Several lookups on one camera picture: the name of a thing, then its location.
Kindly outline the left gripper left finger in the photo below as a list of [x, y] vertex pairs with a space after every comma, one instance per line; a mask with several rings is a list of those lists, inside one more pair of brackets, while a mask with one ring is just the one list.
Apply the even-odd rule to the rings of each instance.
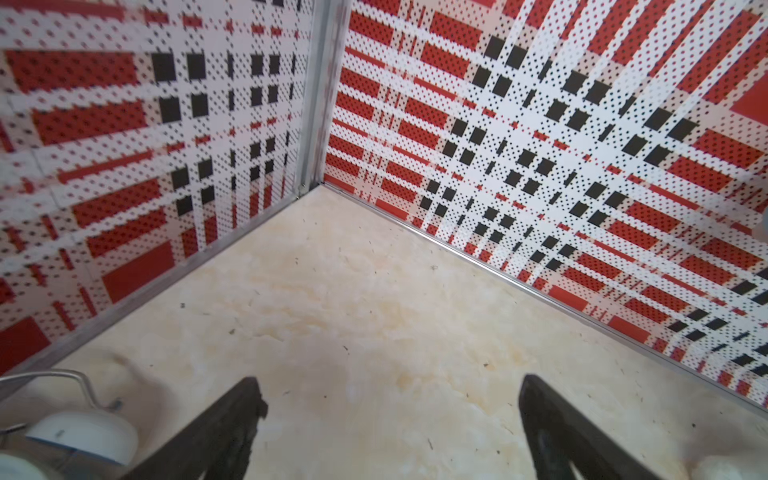
[[245, 377], [125, 479], [243, 479], [258, 423], [268, 414], [258, 380]]

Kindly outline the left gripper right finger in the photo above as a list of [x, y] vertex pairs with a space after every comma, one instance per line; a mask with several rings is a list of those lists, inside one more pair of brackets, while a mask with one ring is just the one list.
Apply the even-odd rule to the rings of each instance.
[[657, 477], [542, 378], [523, 378], [518, 407], [539, 479]]

